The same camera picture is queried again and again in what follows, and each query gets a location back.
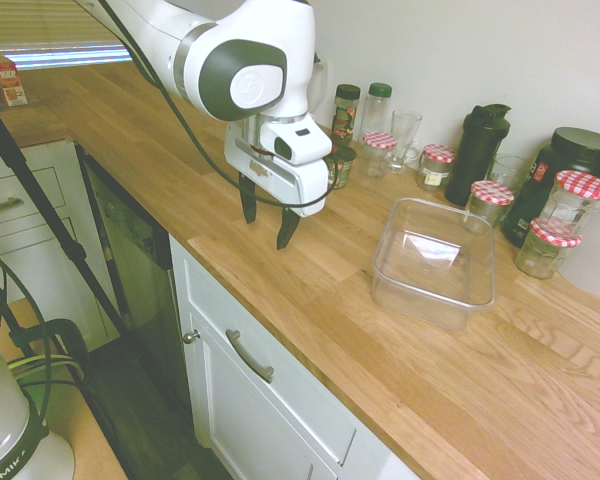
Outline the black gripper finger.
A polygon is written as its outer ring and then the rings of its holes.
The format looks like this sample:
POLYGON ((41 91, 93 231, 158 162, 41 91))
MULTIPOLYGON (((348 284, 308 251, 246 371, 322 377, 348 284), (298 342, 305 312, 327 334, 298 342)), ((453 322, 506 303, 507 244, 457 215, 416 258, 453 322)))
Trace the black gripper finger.
POLYGON ((239 174, 239 190, 242 211, 247 224, 255 221, 257 215, 257 200, 255 198, 255 183, 245 176, 239 174))
POLYGON ((301 217, 290 207, 282 209, 281 225, 276 237, 276 248, 282 250, 287 247, 293 237, 301 217))

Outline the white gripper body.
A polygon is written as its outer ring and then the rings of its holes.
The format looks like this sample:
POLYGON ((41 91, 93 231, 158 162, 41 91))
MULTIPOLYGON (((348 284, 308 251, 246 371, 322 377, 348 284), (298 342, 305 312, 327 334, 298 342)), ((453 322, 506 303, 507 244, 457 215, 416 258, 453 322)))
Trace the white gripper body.
POLYGON ((329 170, 321 157, 298 166, 276 156, 261 159, 242 138, 242 122, 228 124, 224 153, 231 166, 279 202, 292 205, 291 210, 300 217, 314 215, 324 207, 329 170))

